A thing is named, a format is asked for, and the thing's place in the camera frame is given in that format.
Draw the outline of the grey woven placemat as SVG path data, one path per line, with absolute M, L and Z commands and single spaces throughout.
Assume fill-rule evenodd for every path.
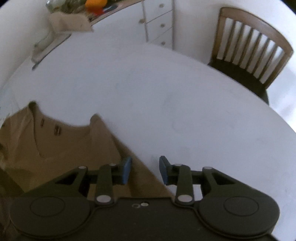
M 57 34 L 53 41 L 43 50 L 39 49 L 36 45 L 33 48 L 31 61 L 34 63 L 32 71 L 34 71 L 38 65 L 57 47 L 59 47 L 63 42 L 68 40 L 72 34 Z

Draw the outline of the white drawer cabinet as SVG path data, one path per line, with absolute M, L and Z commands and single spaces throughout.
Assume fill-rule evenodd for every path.
M 117 45 L 151 43 L 173 49 L 173 5 L 173 1 L 110 1 L 91 24 Z

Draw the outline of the brown two-tone sweater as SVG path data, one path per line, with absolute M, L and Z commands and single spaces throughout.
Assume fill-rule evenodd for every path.
M 74 168 L 97 170 L 132 157 L 128 184 L 115 186 L 123 197 L 172 197 L 134 153 L 107 128 L 99 115 L 86 126 L 71 126 L 43 114 L 36 102 L 1 126 L 1 207 Z

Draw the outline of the orange fruit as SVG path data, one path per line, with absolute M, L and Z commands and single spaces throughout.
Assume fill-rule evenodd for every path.
M 96 9 L 96 8 L 104 8 L 107 4 L 108 0 L 87 0 L 85 3 L 85 7 L 87 9 Z

